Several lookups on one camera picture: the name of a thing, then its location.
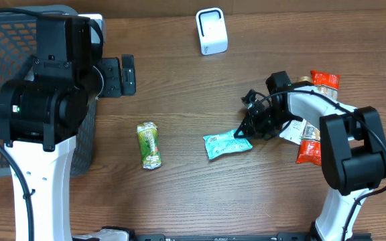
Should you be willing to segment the white tube gold cap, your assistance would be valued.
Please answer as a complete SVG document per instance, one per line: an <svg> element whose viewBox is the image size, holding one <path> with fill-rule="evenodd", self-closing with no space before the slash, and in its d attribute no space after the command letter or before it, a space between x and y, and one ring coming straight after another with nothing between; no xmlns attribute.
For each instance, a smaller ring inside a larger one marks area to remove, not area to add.
<svg viewBox="0 0 386 241"><path fill-rule="evenodd" d="M291 120L283 124L279 138L291 141L297 145L301 143L307 121Z"/></svg>

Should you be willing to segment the green snack packet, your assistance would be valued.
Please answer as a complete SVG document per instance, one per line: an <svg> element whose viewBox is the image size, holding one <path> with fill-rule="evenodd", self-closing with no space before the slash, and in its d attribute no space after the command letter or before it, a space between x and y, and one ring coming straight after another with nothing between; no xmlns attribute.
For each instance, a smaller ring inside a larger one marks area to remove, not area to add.
<svg viewBox="0 0 386 241"><path fill-rule="evenodd" d="M161 167L162 158L157 146L157 126L146 122L137 126L142 168L153 170Z"/></svg>

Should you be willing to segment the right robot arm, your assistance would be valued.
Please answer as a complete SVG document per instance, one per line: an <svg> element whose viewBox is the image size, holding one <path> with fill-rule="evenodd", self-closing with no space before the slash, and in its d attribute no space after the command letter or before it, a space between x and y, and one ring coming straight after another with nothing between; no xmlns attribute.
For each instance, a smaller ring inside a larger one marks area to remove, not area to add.
<svg viewBox="0 0 386 241"><path fill-rule="evenodd" d="M290 121L305 120L320 131L322 173L329 185L320 215L290 240L370 240L352 227L371 196L386 191L386 139L377 110L338 102L309 81L293 83L286 72L266 79L269 94L242 97L245 118L236 138L271 139Z"/></svg>

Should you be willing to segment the spaghetti pack red ends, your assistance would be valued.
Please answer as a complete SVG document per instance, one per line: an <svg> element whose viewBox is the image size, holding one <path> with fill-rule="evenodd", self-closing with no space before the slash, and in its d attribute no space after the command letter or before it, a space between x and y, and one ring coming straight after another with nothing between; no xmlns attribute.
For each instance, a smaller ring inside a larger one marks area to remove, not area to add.
<svg viewBox="0 0 386 241"><path fill-rule="evenodd" d="M337 99L340 87L339 75L312 70L310 81L321 93L333 100ZM313 163L321 166L320 131L309 122L304 127L296 163Z"/></svg>

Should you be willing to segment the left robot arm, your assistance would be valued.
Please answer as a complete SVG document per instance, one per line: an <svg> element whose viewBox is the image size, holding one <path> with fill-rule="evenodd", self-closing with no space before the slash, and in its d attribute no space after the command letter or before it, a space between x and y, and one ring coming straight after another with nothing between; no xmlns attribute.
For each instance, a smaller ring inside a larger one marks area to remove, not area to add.
<svg viewBox="0 0 386 241"><path fill-rule="evenodd" d="M0 139L8 160L17 240L72 240L70 169L76 136L99 97L132 96L134 59L103 56L103 21L41 15L33 79L0 88Z"/></svg>

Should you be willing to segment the teal wipes packet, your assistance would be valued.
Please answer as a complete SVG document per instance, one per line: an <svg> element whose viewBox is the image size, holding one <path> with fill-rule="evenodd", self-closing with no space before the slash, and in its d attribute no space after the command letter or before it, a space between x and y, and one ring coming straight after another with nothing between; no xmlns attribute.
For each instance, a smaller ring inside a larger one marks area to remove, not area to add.
<svg viewBox="0 0 386 241"><path fill-rule="evenodd" d="M204 145L209 160L221 155L251 150L253 146L245 138L235 138L236 129L217 135L204 136Z"/></svg>

